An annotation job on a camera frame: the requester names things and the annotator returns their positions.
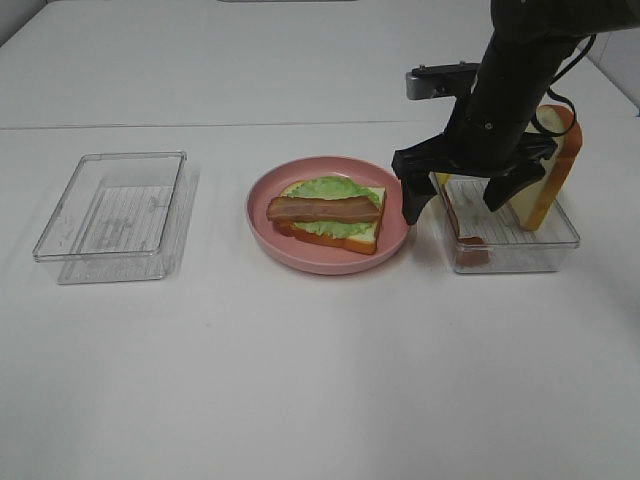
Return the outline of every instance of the white table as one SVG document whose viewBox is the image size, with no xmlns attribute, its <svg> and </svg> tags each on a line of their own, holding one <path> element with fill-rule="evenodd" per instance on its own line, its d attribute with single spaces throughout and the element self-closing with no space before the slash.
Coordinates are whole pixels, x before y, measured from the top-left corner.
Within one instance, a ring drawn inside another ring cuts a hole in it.
<svg viewBox="0 0 640 480">
<path fill-rule="evenodd" d="M 266 170 L 388 166 L 436 121 L 0 132 L 0 478 L 636 479 L 640 137 L 582 123 L 562 196 L 582 247 L 483 277 L 451 271 L 435 205 L 337 278 L 272 261 L 245 221 Z M 81 155 L 175 149 L 201 168 L 177 276 L 60 287 L 33 263 Z"/>
<path fill-rule="evenodd" d="M 480 61 L 489 1 L 63 1 L 0 49 L 0 128 L 438 119 L 419 64 Z M 558 87 L 581 115 L 637 109 L 590 62 Z"/>
</svg>

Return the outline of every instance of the clear plastic container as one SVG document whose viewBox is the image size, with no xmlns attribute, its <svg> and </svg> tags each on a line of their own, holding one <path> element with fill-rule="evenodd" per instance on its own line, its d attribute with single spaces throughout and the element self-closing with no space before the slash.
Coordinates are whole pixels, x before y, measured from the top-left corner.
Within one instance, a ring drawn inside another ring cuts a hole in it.
<svg viewBox="0 0 640 480">
<path fill-rule="evenodd" d="M 184 152 L 82 157 L 33 250 L 59 284 L 161 279 L 191 204 Z"/>
<path fill-rule="evenodd" d="M 442 229 L 453 270 L 457 273 L 556 272 L 578 248 L 580 236 L 557 201 L 541 227 L 520 228 L 509 203 L 496 212 L 484 204 L 487 180 L 452 176 L 433 184 L 444 205 Z"/>
</svg>

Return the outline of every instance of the toast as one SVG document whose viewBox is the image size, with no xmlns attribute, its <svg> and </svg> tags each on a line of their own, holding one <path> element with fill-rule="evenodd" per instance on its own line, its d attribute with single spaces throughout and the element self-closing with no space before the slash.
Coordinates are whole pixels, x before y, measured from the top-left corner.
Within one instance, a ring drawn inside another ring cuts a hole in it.
<svg viewBox="0 0 640 480">
<path fill-rule="evenodd" d="M 289 195 L 293 190 L 305 182 L 306 180 L 301 180 L 288 185 L 284 190 L 282 190 L 280 196 Z M 352 252 L 372 255 L 377 250 L 378 235 L 380 233 L 380 224 L 386 200 L 386 189 L 384 187 L 366 188 L 378 197 L 380 202 L 380 215 L 377 220 L 370 222 L 370 225 L 365 227 L 364 231 L 360 233 L 349 235 L 344 238 L 337 238 L 327 233 L 317 234 L 307 231 L 303 228 L 304 223 L 301 222 L 274 222 L 273 226 L 281 234 L 294 237 L 302 242 L 342 248 Z"/>
<path fill-rule="evenodd" d="M 542 105 L 537 110 L 538 120 L 548 130 L 562 132 L 573 121 L 573 114 L 560 105 Z M 528 132 L 537 132 L 529 125 Z M 582 130 L 578 122 L 566 135 L 555 137 L 558 144 L 549 160 L 540 162 L 546 170 L 539 182 L 528 186 L 511 198 L 510 203 L 520 226 L 524 230 L 535 231 L 544 221 L 558 192 L 569 175 L 578 152 L 582 147 Z"/>
</svg>

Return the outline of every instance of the white wall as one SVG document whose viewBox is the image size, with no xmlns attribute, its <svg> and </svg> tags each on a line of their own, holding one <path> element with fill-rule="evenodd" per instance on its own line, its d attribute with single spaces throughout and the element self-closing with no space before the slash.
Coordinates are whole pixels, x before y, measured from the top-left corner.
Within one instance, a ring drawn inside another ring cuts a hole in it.
<svg viewBox="0 0 640 480">
<path fill-rule="evenodd" d="M 46 0 L 0 0 L 0 45 L 31 19 Z"/>
<path fill-rule="evenodd" d="M 640 28 L 598 35 L 588 56 L 640 108 Z"/>
</svg>

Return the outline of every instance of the black cable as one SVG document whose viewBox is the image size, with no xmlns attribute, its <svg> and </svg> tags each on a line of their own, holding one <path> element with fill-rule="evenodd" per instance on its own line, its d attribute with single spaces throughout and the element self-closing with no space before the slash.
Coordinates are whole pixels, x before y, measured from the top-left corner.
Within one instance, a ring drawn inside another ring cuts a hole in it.
<svg viewBox="0 0 640 480">
<path fill-rule="evenodd" d="M 569 62 L 569 64 L 567 64 L 566 67 L 564 67 L 562 70 L 560 70 L 553 77 L 553 79 L 551 80 L 551 85 L 556 83 L 569 70 L 571 70 L 573 67 L 575 67 L 576 64 L 580 60 L 582 60 L 587 55 L 587 53 L 589 53 L 589 50 L 591 50 L 591 47 L 593 47 L 593 44 L 595 43 L 595 41 L 596 41 L 596 35 L 591 35 L 589 37 L 589 41 L 587 42 L 585 47 L 582 49 L 582 51 L 576 56 L 576 58 L 571 60 L 571 62 Z M 562 137 L 563 135 L 566 135 L 567 133 L 569 133 L 571 131 L 571 129 L 575 126 L 576 122 L 578 121 L 578 114 L 576 113 L 576 107 L 573 105 L 571 100 L 569 100 L 567 97 L 563 97 L 562 95 L 559 95 L 556 92 L 554 92 L 553 89 L 551 88 L 551 86 L 549 86 L 549 88 L 547 89 L 547 95 L 549 95 L 549 97 L 551 99 L 555 100 L 556 102 L 564 103 L 565 105 L 569 106 L 569 108 L 571 109 L 571 113 L 573 113 L 573 119 L 571 120 L 571 125 L 569 125 L 569 127 L 564 132 L 552 132 L 551 130 L 548 130 L 547 128 L 542 126 L 542 124 L 538 120 L 538 116 L 537 116 L 536 113 L 533 114 L 533 118 L 531 119 L 531 124 L 540 133 L 542 133 L 544 135 L 547 135 L 549 137 Z"/>
</svg>

